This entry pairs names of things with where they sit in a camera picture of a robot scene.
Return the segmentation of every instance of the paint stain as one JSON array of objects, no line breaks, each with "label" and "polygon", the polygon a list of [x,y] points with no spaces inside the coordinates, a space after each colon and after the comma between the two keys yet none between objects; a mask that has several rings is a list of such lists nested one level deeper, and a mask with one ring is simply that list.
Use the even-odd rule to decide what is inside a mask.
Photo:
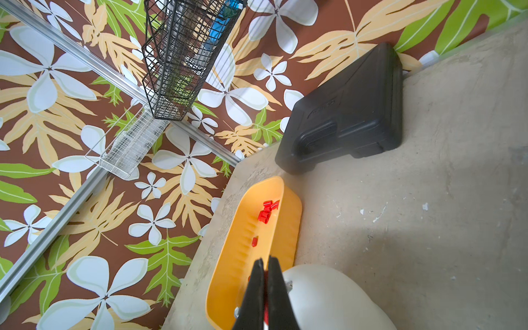
[{"label": "paint stain", "polygon": [[377,220],[379,220],[379,219],[381,218],[381,216],[383,215],[383,213],[385,213],[385,210],[387,209],[387,204],[388,204],[388,203],[389,203],[389,202],[386,202],[386,203],[385,203],[385,206],[383,207],[383,210],[381,210],[381,214],[380,214],[380,216],[377,216],[376,219],[372,220],[373,223],[376,222]]}]

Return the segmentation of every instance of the red plastic piece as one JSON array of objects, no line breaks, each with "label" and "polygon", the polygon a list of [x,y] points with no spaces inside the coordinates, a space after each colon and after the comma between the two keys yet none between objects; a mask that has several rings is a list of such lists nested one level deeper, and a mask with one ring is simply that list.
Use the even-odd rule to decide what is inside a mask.
[{"label": "red plastic piece", "polygon": [[278,209],[278,208],[279,208],[279,201],[277,201],[277,202],[275,202],[275,203],[273,203],[273,204],[271,205],[271,209],[272,209],[272,210],[276,210],[276,209]]},{"label": "red plastic piece", "polygon": [[268,219],[268,218],[269,218],[269,213],[267,213],[265,211],[260,211],[259,217],[258,217],[259,221],[266,222],[266,219]]},{"label": "red plastic piece", "polygon": [[268,302],[264,303],[264,322],[269,325]]}]

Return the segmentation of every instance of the white plastic object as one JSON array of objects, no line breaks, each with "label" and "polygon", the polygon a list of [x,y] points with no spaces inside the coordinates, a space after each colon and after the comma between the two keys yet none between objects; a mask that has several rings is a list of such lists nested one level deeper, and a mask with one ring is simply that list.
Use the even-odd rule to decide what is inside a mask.
[{"label": "white plastic object", "polygon": [[299,265],[291,281],[291,306],[301,330],[396,330],[389,317],[353,280],[327,266]]}]

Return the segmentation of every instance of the floral wallpaper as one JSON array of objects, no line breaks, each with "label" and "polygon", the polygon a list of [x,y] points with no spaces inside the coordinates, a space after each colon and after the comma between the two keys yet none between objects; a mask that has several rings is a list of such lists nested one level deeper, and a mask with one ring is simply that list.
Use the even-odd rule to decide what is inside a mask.
[{"label": "floral wallpaper", "polygon": [[[74,31],[47,6],[51,24]],[[108,126],[121,130],[140,105],[9,13],[0,24],[2,278],[91,174]],[[159,329],[231,171],[169,126],[128,181],[96,188],[0,306],[0,328]]]},{"label": "floral wallpaper", "polygon": [[[141,0],[19,0],[141,84]],[[382,42],[414,70],[528,0],[248,0],[187,120],[239,158],[282,139],[294,104]],[[74,195],[132,99],[0,11],[0,278]],[[232,168],[169,127],[108,177],[0,306],[1,328],[158,329]]]},{"label": "floral wallpaper", "polygon": [[[20,1],[141,84],[142,0]],[[411,71],[527,8],[528,0],[248,0],[187,119],[244,158],[281,140],[295,102],[375,45],[392,44]]]}]

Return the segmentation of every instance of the white wire basket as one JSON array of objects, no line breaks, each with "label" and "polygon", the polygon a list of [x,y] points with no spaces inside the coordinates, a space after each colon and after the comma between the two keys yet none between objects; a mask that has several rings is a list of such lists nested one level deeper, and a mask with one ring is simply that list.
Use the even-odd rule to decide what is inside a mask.
[{"label": "white wire basket", "polygon": [[[146,107],[141,107],[135,115],[130,116],[130,108],[119,117],[121,120],[126,116],[128,123],[106,147],[101,156],[93,157],[95,153],[93,148],[84,156],[123,180],[130,177],[169,124],[168,120],[155,119],[150,109]],[[106,141],[106,137],[115,131],[114,127],[119,120],[110,126],[95,146],[103,140]]]}]

